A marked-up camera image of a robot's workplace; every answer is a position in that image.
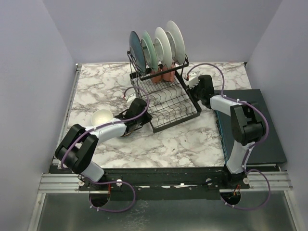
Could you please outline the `dark bowl cream inside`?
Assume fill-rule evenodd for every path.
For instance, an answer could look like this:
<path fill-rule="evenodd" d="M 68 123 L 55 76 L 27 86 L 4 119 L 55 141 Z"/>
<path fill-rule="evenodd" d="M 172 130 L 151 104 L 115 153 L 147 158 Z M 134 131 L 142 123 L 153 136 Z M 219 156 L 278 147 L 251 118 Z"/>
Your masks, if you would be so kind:
<path fill-rule="evenodd" d="M 123 134 L 121 137 L 126 137 L 129 136 L 134 130 L 131 130 L 129 132 L 125 132 L 125 134 Z"/>

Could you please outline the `black wire dish rack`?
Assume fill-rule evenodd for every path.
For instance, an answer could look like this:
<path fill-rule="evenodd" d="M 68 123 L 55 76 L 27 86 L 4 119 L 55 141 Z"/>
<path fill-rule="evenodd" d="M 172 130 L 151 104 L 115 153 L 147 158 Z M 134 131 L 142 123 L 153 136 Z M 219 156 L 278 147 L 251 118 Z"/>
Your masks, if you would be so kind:
<path fill-rule="evenodd" d="M 154 133 L 171 128 L 193 118 L 201 113 L 201 107 L 194 102 L 189 93 L 189 87 L 184 82 L 183 71 L 189 65 L 188 57 L 182 65 L 177 65 L 170 71 L 175 71 L 174 82 L 161 80 L 153 83 L 151 68 L 147 68 L 144 74 L 136 68 L 135 61 L 128 51 L 130 70 L 130 82 L 135 87 L 145 90 L 150 99 L 148 113 L 153 117 L 150 125 Z"/>

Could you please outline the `plain pink mug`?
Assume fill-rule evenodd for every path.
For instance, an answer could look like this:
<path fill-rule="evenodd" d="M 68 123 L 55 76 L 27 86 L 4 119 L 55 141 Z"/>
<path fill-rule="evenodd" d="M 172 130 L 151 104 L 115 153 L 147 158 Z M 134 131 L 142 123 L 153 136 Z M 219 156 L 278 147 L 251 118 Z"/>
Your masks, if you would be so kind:
<path fill-rule="evenodd" d="M 172 64 L 170 68 L 167 68 L 166 66 L 163 67 L 162 71 L 168 71 L 167 73 L 162 75 L 164 81 L 174 82 L 175 71 L 170 71 L 174 67 L 175 64 Z"/>

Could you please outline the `white small bowl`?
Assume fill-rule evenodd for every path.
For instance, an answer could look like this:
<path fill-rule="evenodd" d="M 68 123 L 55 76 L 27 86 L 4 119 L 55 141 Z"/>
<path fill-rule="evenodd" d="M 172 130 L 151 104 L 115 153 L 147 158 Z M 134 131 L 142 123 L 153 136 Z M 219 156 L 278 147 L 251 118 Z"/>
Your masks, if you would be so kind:
<path fill-rule="evenodd" d="M 107 109 L 100 109 L 93 113 L 91 116 L 91 124 L 99 126 L 105 124 L 113 119 L 113 113 Z"/>

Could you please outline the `pink printed coffee mug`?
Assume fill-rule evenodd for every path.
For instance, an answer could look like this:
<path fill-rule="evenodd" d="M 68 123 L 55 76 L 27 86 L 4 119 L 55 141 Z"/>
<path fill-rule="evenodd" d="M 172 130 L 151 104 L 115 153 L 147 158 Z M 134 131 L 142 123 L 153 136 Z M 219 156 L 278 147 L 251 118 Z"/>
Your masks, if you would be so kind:
<path fill-rule="evenodd" d="M 151 75 L 153 76 L 153 77 L 151 78 L 151 81 L 152 81 L 153 83 L 158 83 L 158 82 L 161 81 L 161 79 L 162 79 L 161 72 L 162 72 L 162 69 L 161 69 L 161 68 L 159 68 L 157 71 L 154 71 L 154 70 L 151 71 Z"/>

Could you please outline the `red plate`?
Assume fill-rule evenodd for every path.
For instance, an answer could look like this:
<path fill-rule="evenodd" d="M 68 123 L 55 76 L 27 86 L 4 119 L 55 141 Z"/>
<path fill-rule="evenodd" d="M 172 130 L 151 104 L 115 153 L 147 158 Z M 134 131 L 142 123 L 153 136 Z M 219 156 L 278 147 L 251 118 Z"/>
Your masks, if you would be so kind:
<path fill-rule="evenodd" d="M 174 21 L 170 20 L 166 24 L 165 33 L 171 46 L 173 61 L 182 65 L 185 62 L 186 51 L 184 39 L 179 27 Z"/>

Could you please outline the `white plate lettered rim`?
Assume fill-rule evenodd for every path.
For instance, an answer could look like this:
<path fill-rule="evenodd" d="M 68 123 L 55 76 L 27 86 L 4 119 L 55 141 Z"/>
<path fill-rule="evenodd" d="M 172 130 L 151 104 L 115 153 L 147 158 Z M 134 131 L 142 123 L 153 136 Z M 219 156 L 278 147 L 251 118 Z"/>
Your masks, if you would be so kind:
<path fill-rule="evenodd" d="M 161 27 L 157 27 L 154 33 L 154 48 L 157 59 L 163 66 L 170 68 L 172 65 L 172 51 L 168 37 Z"/>

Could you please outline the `light blue floral plate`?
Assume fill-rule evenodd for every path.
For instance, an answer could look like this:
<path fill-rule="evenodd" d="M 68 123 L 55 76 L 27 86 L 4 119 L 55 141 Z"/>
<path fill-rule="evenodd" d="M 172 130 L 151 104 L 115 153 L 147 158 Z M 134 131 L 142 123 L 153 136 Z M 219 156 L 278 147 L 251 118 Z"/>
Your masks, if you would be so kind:
<path fill-rule="evenodd" d="M 143 49 L 146 64 L 154 71 L 158 71 L 158 59 L 152 39 L 147 31 L 143 31 L 141 37 L 141 46 Z"/>

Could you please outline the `blue ceramic plate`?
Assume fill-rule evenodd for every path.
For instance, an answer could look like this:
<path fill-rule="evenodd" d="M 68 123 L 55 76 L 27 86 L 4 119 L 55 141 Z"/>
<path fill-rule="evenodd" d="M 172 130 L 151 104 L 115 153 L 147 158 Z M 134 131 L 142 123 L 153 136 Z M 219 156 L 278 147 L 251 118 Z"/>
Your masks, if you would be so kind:
<path fill-rule="evenodd" d="M 146 62 L 141 41 L 135 31 L 131 31 L 129 36 L 129 50 L 135 61 L 136 68 L 142 74 L 146 72 Z"/>

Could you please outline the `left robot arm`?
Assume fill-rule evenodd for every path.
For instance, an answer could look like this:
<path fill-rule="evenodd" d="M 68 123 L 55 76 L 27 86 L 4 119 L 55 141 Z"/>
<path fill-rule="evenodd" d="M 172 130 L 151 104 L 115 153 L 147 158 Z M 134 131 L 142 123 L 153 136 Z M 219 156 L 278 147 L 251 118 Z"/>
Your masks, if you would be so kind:
<path fill-rule="evenodd" d="M 107 183 L 104 170 L 92 161 L 96 147 L 112 138 L 122 137 L 151 121 L 147 102 L 136 98 L 129 108 L 111 121 L 97 127 L 73 125 L 55 150 L 55 158 L 75 174 L 90 179 L 96 190 Z"/>

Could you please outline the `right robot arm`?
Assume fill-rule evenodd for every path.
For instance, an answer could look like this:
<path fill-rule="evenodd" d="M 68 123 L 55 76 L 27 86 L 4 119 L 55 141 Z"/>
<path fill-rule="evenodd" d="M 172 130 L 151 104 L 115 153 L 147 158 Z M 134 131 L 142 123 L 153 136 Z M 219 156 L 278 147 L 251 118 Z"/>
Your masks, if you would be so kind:
<path fill-rule="evenodd" d="M 194 100 L 231 119 L 234 144 L 221 177 L 222 185 L 231 189 L 244 176 L 246 164 L 254 146 L 267 136 L 267 121 L 252 104 L 215 93 L 210 75 L 191 74 L 186 77 L 186 80 Z"/>

